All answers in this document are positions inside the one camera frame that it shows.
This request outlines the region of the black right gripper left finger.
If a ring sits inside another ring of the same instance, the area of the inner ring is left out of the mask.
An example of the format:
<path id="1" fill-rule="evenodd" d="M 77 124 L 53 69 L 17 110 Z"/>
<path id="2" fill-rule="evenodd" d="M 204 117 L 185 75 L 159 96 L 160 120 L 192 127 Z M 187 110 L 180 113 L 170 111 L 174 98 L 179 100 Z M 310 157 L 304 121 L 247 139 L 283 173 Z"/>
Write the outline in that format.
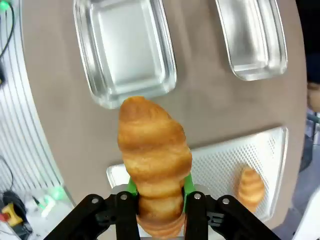
<path id="1" fill-rule="evenodd" d="M 139 240 L 138 191 L 132 180 L 125 190 L 106 199 L 87 195 L 46 237 L 46 240 L 96 240 L 112 225 L 117 240 Z"/>

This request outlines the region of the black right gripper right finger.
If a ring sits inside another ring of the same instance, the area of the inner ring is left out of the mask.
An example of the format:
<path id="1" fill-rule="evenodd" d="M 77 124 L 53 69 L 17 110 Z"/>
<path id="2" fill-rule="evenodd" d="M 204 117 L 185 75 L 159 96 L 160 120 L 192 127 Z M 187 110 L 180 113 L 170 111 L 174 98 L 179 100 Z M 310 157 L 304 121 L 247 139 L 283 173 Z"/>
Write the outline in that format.
<path id="1" fill-rule="evenodd" d="M 207 240 L 209 228 L 226 240 L 278 240 L 279 237 L 235 197 L 214 199 L 197 191 L 189 174 L 183 186 L 184 238 Z"/>

